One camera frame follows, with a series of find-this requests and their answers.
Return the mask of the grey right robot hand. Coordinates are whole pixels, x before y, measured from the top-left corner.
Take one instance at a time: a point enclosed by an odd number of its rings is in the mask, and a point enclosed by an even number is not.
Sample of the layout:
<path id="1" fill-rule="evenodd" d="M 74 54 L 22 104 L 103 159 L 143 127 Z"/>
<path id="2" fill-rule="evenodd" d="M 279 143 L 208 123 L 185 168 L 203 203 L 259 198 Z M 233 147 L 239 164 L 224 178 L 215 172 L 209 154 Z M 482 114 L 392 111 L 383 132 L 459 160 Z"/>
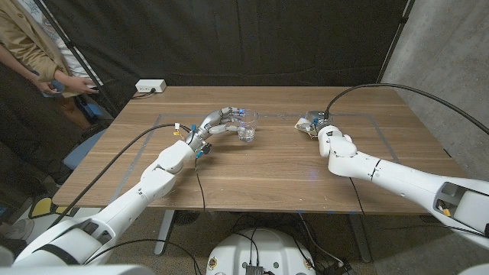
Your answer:
<path id="1" fill-rule="evenodd" d="M 299 119 L 294 128 L 316 137 L 322 128 L 330 125 L 333 125 L 332 118 L 325 118 L 324 111 L 309 111 Z"/>

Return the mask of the person's right hand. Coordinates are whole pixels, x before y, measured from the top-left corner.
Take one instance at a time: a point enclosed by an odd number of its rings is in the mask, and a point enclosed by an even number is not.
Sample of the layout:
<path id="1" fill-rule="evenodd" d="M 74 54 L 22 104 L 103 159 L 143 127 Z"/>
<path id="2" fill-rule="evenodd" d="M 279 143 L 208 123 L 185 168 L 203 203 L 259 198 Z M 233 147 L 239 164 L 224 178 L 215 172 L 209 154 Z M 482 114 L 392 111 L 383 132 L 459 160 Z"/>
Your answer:
<path id="1" fill-rule="evenodd" d="M 38 79 L 31 81 L 42 93 L 48 96 L 58 96 L 60 92 L 50 82 L 40 82 Z"/>

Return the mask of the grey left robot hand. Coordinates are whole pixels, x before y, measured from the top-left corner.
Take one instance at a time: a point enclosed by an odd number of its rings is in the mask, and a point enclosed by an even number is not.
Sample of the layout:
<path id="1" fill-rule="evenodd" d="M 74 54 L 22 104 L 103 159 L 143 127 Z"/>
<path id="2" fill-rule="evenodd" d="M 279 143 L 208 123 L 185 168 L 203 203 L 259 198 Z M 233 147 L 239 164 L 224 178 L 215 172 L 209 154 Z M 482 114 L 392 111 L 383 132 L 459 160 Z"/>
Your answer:
<path id="1" fill-rule="evenodd" d="M 238 130 L 238 123 L 245 117 L 243 108 L 225 107 L 209 113 L 200 126 L 186 137 L 186 143 L 197 153 L 205 144 L 206 139 L 214 134 Z"/>

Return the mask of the person's left hand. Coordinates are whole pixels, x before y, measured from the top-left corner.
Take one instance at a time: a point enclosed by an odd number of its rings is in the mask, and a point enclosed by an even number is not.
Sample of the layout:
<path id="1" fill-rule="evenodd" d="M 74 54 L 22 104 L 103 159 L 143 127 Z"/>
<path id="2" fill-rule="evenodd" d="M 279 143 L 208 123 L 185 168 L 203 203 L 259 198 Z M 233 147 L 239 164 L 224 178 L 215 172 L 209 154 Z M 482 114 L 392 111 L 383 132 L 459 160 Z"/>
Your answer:
<path id="1" fill-rule="evenodd" d="M 95 83 L 91 79 L 81 78 L 77 76 L 64 76 L 62 79 L 60 79 L 60 82 L 78 93 L 95 94 L 99 92 L 94 88 L 90 88 L 90 86 L 95 85 Z"/>

